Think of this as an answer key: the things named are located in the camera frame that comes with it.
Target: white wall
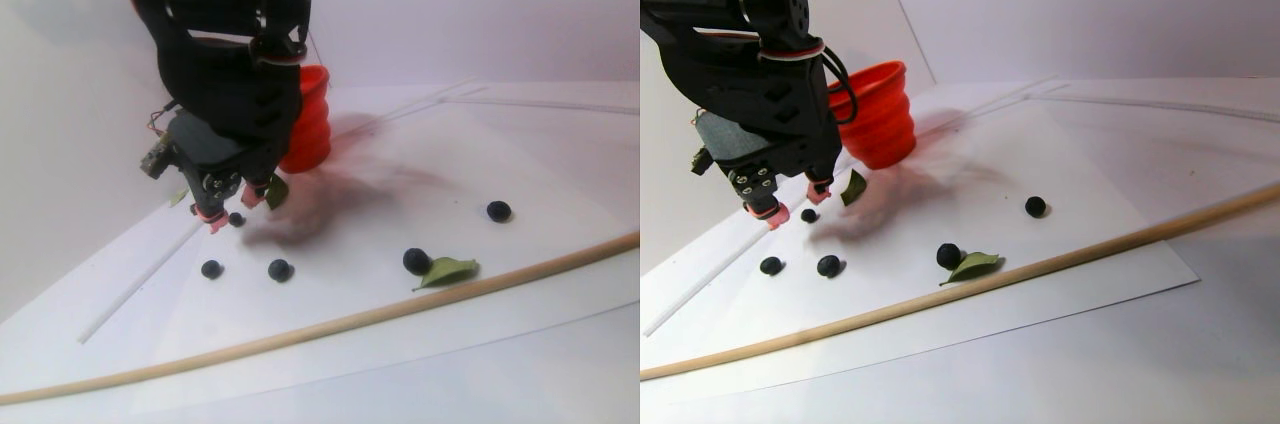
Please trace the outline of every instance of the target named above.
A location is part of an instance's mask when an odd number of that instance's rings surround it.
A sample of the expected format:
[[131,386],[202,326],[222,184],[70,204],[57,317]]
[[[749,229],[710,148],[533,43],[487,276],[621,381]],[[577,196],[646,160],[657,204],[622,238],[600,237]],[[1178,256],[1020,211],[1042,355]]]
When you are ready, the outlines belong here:
[[[906,63],[908,92],[933,86],[933,76],[897,0],[809,0],[810,32],[823,37],[850,70],[899,59]],[[689,172],[700,146],[689,124],[696,109],[668,81],[658,46],[640,46],[640,227],[641,261],[653,268],[731,213],[741,211],[723,174]]]
[[314,0],[334,86],[635,81],[636,0]]
[[940,82],[1280,76],[1276,0],[902,3]]
[[0,319],[178,191],[138,169],[166,101],[128,0],[0,0]]

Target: white sheet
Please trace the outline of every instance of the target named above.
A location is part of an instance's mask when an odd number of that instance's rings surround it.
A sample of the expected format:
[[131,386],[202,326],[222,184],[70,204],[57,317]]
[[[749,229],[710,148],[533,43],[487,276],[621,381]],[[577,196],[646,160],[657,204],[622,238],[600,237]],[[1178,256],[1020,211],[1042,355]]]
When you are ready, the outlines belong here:
[[[855,205],[823,202],[818,223],[790,223],[749,249],[643,341],[643,365],[749,345],[937,291],[947,277],[934,263],[942,242],[1000,254],[1007,270],[1149,224],[1033,102],[929,135],[905,163],[868,181]],[[842,190],[846,177],[837,182]],[[1030,195],[1048,201],[1047,218],[1023,211]],[[827,254],[847,260],[845,273],[831,281],[814,270]],[[787,261],[772,278],[756,269],[768,255]],[[1167,246],[1153,245],[815,343],[648,380],[641,393],[648,406],[808,379],[1196,279]]]
[[[557,94],[567,92],[543,92]],[[24,318],[0,327],[0,393],[180,359],[434,292],[410,292],[417,278],[404,272],[401,256],[411,246],[476,259],[477,278],[486,278],[635,231],[635,200],[626,197],[635,195],[626,173],[635,168],[635,123],[623,114],[447,104],[361,140],[335,140],[324,165],[289,178],[288,204],[275,211],[230,205],[248,218],[243,228],[198,232],[78,346],[74,336],[102,302],[150,264],[132,256],[165,247],[147,242],[164,242],[173,232],[160,231],[191,219],[183,209],[157,211],[109,246],[114,251],[100,252],[28,305]],[[512,205],[511,222],[485,218],[485,204],[495,199]],[[276,257],[296,268],[288,283],[266,275]],[[198,274],[206,259],[227,268],[218,281]],[[128,277],[95,284],[97,268]],[[95,395],[113,397],[93,400],[156,411],[439,355],[635,302],[637,270],[639,252],[631,251],[443,309],[102,391]],[[0,407],[0,416],[59,405],[68,404]]]

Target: red cup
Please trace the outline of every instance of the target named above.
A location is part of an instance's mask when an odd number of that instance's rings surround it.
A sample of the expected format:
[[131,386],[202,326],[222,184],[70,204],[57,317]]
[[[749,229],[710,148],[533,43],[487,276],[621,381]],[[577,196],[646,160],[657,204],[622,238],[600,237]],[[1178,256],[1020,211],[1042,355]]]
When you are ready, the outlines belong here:
[[[845,150],[872,169],[900,163],[915,149],[915,122],[906,99],[906,64],[890,60],[868,67],[849,76],[849,85],[858,96],[858,117],[840,127]],[[852,111],[844,90],[827,92],[827,104],[837,119]]]
[[314,169],[329,156],[329,70],[324,67],[302,67],[302,111],[293,122],[289,151],[280,159],[280,170],[297,174]]

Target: wooden stick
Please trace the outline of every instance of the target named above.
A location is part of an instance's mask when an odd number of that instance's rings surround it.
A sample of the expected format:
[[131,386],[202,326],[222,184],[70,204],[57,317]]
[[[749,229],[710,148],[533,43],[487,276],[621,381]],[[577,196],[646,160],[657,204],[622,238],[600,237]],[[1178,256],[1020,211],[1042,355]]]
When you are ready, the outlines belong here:
[[644,369],[640,371],[640,380],[687,373],[690,370],[698,370],[698,369],[710,368],[713,365],[721,365],[724,363],[742,360],[746,357],[754,357],[763,354],[769,354],[787,347],[799,346],[803,343],[818,341],[840,333],[850,332],[854,329],[860,329],[890,319],[901,318],[911,313],[918,313],[929,307],[975,296],[1009,284],[1042,277],[1044,274],[1055,273],[1066,268],[1071,268],[1110,255],[1124,252],[1130,249],[1146,246],[1152,242],[1178,237],[1188,232],[1207,227],[1216,222],[1228,218],[1234,218],[1238,214],[1248,213],[1248,210],[1257,209],[1262,205],[1271,204],[1276,199],[1280,199],[1280,182],[1271,183],[1260,190],[1244,193],[1242,196],[1235,196],[1220,204],[1215,204],[1208,208],[1196,210],[1194,213],[1184,214],[1179,218],[1170,219],[1165,223],[1160,223],[1138,232],[1132,232],[1125,236],[1103,241],[1101,243],[1092,245],[1084,249],[1074,250],[1062,254],[1060,256],[1046,259],[1030,265],[1024,265],[1016,269],[1011,269],[1009,272],[992,274],[961,286],[950,287],[933,293],[927,293],[924,296],[906,300],[890,306],[884,306],[882,309],[858,314],[829,324],[823,324],[815,328],[800,330],[782,337],[776,337],[768,341],[755,342],[749,346],[736,347],[727,351],[716,352],[713,355],[694,357],[678,363],[659,365],[657,368]]
[[362,328],[365,325],[397,319],[424,310],[440,307],[490,292],[503,291],[524,283],[534,282],[544,277],[559,274],[566,270],[581,268],[594,261],[611,257],[640,246],[640,232],[632,232],[622,237],[613,238],[588,247],[573,254],[563,255],[527,268],[512,270],[506,274],[494,275],[486,279],[470,282],[451,287],[439,292],[420,297],[408,298],[379,309],[356,313],[344,318],[328,320],[320,324],[308,325],[301,329],[264,337],[242,345],[205,352],[201,355],[179,359],[170,363],[156,364],[141,369],[134,369],[119,374],[104,375],[68,384],[45,387],[40,389],[0,395],[0,406],[36,401],[42,398],[68,396],[87,391],[104,389],[109,387],[136,383],[159,377],[178,374],[192,369],[200,369],[214,364],[221,364],[256,354],[288,347],[296,343],[317,339],[339,332]]

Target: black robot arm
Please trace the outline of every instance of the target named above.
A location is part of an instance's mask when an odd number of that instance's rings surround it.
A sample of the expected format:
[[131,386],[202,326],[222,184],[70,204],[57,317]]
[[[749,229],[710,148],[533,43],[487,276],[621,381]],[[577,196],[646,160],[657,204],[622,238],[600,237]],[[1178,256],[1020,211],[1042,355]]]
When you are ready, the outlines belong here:
[[[854,114],[832,117],[829,91],[855,97],[844,63],[809,35],[808,0],[640,0],[640,27],[658,44],[672,85],[705,110],[694,122],[704,143],[695,173],[717,164],[742,206],[771,228],[788,218],[773,196],[777,174],[805,174],[814,204],[831,195],[837,123],[854,119],[856,100]],[[824,64],[842,82],[836,90]]]
[[223,201],[248,182],[243,204],[262,200],[288,151],[302,105],[311,0],[132,0],[156,44],[165,90],[179,105],[142,168],[178,167],[214,232]]

